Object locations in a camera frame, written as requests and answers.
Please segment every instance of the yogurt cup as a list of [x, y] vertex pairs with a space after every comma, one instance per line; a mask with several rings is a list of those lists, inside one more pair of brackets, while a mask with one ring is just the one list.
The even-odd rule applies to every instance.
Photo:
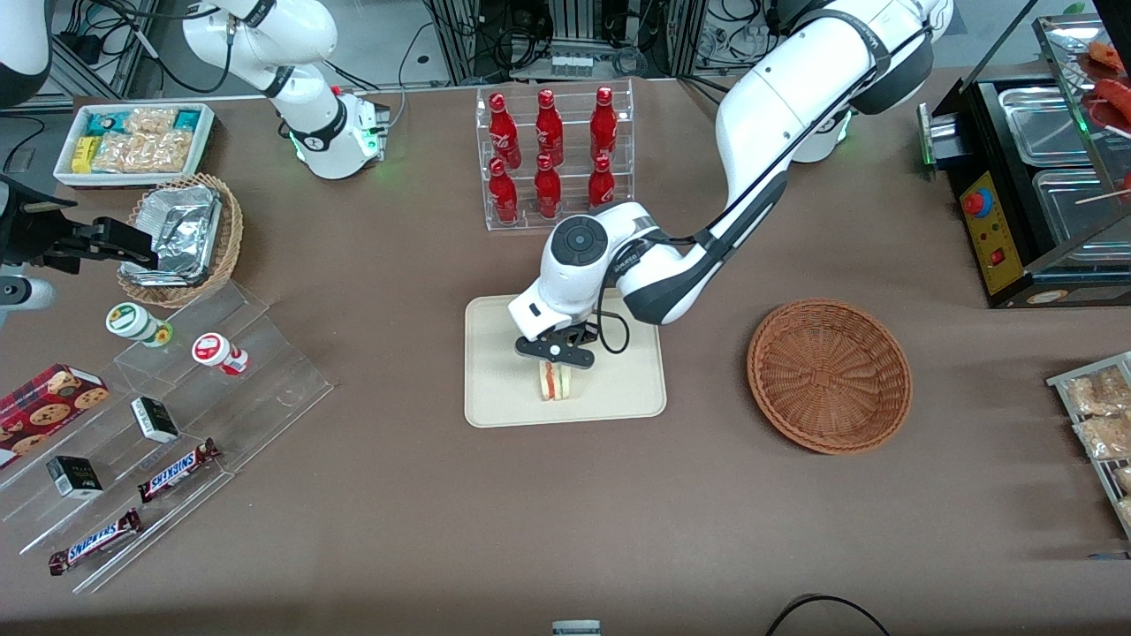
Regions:
[[192, 344], [192, 359], [228, 376], [239, 376], [248, 369], [248, 352], [240, 351], [232, 341], [216, 333], [207, 333], [197, 338]]
[[106, 313], [106, 330], [152, 347], [165, 346], [173, 338], [172, 325], [155, 318], [136, 302], [115, 304]]

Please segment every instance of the cookie box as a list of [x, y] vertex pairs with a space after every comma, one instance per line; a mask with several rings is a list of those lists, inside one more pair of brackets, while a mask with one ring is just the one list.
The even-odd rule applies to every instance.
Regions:
[[102, 378], [52, 364], [0, 398], [0, 469], [26, 455], [109, 395]]
[[[71, 169], [71, 160], [78, 148], [79, 139], [87, 135], [90, 120], [100, 115], [129, 111], [133, 108], [161, 108], [176, 109], [180, 111], [198, 111], [200, 118], [197, 120], [192, 131], [192, 144], [189, 146], [189, 156], [184, 161], [184, 167], [180, 172], [140, 172], [130, 174], [115, 173], [81, 173]], [[176, 179], [187, 179], [197, 173], [200, 160], [204, 157], [205, 147], [208, 144], [208, 135], [211, 132], [215, 115], [211, 109], [200, 102], [137, 102], [126, 104], [97, 104], [83, 106], [75, 113], [75, 121], [71, 122], [63, 149], [59, 153], [55, 162], [54, 177], [60, 183], [66, 183], [75, 189], [84, 188], [133, 188], [153, 186], [156, 183], [167, 183]]]

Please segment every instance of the aluminum foil container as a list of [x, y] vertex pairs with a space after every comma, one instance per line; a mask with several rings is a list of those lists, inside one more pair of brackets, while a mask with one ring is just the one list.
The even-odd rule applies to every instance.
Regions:
[[141, 201], [135, 226], [153, 237], [158, 269], [123, 263], [140, 286], [196, 286], [208, 277], [223, 200], [207, 186], [157, 190]]

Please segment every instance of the yellow control panel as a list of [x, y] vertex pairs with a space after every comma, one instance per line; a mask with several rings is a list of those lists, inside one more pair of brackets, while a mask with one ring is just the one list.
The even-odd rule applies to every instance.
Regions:
[[974, 242], [982, 280], [986, 290], [995, 294], [1019, 280], [1025, 268], [1021, 267], [1021, 257], [1017, 253], [990, 173], [975, 181], [958, 203], [962, 206], [966, 229]]

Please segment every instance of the small black box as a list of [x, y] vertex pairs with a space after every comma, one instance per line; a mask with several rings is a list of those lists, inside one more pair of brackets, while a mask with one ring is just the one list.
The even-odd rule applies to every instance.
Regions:
[[55, 455], [48, 462], [48, 472], [63, 497], [93, 499], [102, 492], [98, 475], [94, 474], [89, 459]]
[[133, 419], [141, 427], [141, 435], [162, 444], [176, 440], [176, 424], [169, 416], [164, 404], [141, 396], [130, 403], [130, 409], [133, 410]]

